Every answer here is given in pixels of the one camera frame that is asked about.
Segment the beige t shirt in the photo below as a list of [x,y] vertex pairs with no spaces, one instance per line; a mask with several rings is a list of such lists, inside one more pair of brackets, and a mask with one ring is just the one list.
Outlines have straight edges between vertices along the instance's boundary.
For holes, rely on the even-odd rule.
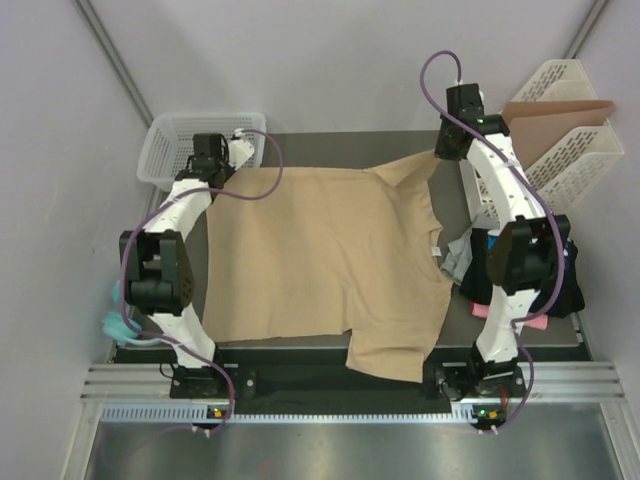
[[206,213],[202,324],[217,342],[348,334],[346,364],[415,381],[451,282],[426,151],[368,169],[247,169]]

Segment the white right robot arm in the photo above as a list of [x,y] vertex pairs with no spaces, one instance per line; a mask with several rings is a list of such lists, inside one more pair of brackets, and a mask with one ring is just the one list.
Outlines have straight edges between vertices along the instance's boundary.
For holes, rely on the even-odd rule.
[[498,215],[499,235],[486,255],[493,292],[473,347],[479,363],[466,372],[469,388],[487,396],[502,385],[502,370],[516,361],[521,325],[541,290],[562,286],[570,224],[566,216],[551,212],[525,178],[505,121],[485,113],[478,85],[447,89],[435,154],[442,160],[467,161],[480,175]]

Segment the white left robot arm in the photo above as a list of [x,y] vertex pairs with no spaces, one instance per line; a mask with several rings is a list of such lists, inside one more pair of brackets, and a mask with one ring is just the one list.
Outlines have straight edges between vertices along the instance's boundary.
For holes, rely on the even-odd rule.
[[185,241],[212,204],[212,188],[233,174],[229,145],[219,133],[193,136],[193,154],[179,171],[159,212],[139,233],[119,239],[124,300],[160,329],[153,337],[174,349],[177,363],[195,369],[192,384],[205,396],[226,387],[225,370],[213,362],[215,343],[205,333],[195,307],[195,281]]

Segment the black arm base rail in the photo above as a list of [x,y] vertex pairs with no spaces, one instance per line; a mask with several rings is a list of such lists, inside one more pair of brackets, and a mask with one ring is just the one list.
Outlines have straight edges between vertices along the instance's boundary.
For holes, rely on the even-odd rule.
[[476,398],[524,393],[520,367],[489,375],[467,348],[437,348],[415,381],[389,380],[350,369],[343,349],[234,349],[216,356],[235,388],[239,414],[346,414],[443,410]]

